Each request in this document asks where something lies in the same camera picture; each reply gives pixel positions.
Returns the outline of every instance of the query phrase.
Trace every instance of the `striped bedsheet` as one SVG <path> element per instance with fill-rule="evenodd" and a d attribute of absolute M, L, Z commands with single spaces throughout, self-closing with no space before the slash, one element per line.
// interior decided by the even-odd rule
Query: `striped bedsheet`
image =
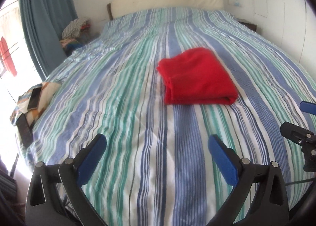
<path fill-rule="evenodd" d="M 231 105 L 165 106 L 157 63 L 194 47 L 214 51 L 239 91 Z M 218 134 L 240 157 L 276 160 L 285 182 L 303 172 L 300 148 L 281 137 L 287 121 L 315 131 L 302 100 L 316 84 L 282 50 L 225 11 L 153 9 L 107 23 L 48 78 L 63 84 L 23 149 L 27 163 L 74 157 L 97 133 L 108 146 L 83 191 L 109 225 L 205 225 L 232 190 L 207 148 Z M 287 187 L 289 206 L 308 183 Z M 253 186 L 238 215 L 254 197 Z"/>

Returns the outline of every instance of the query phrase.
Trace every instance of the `bedside table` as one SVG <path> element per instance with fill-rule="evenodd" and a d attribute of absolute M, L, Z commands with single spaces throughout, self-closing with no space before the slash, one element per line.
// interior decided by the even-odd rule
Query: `bedside table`
<path fill-rule="evenodd" d="M 252 31 L 256 32 L 257 31 L 257 26 L 251 22 L 248 22 L 244 19 L 238 19 L 237 21 L 241 24 L 243 24 L 244 26 L 246 26 L 247 28 L 251 29 Z"/>

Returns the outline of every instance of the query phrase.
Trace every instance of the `folded clothes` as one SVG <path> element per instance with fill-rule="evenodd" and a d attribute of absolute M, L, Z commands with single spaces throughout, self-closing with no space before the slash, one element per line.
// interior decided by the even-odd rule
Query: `folded clothes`
<path fill-rule="evenodd" d="M 212 51 L 193 48 L 158 63 L 166 86 L 165 104 L 227 104 L 237 89 Z"/>

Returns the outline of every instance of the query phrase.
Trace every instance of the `metal screw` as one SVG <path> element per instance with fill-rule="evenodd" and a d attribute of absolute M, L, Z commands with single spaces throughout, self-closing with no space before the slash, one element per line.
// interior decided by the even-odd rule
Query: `metal screw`
<path fill-rule="evenodd" d="M 73 158 L 67 158 L 67 159 L 65 160 L 65 164 L 72 164 L 73 161 L 74 161 Z"/>
<path fill-rule="evenodd" d="M 279 167 L 279 164 L 276 161 L 273 161 L 271 164 L 273 167 Z"/>
<path fill-rule="evenodd" d="M 40 162 L 37 162 L 35 166 L 38 167 L 38 168 L 40 168 L 40 167 L 42 167 L 43 165 L 45 165 L 44 162 L 40 161 Z"/>
<path fill-rule="evenodd" d="M 243 159 L 241 159 L 241 162 L 242 162 L 243 164 L 250 164 L 250 160 L 249 160 L 248 158 L 243 158 Z"/>

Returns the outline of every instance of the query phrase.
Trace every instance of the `red garment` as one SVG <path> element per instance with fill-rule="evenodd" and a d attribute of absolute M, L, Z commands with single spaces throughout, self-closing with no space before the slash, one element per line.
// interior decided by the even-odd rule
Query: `red garment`
<path fill-rule="evenodd" d="M 0 40 L 0 54 L 4 67 L 13 75 L 13 77 L 15 77 L 18 73 L 16 72 L 7 42 L 5 41 L 4 37 L 2 37 Z"/>
<path fill-rule="evenodd" d="M 166 86 L 165 104 L 227 104 L 238 97 L 228 73 L 212 51 L 193 48 L 158 63 Z"/>

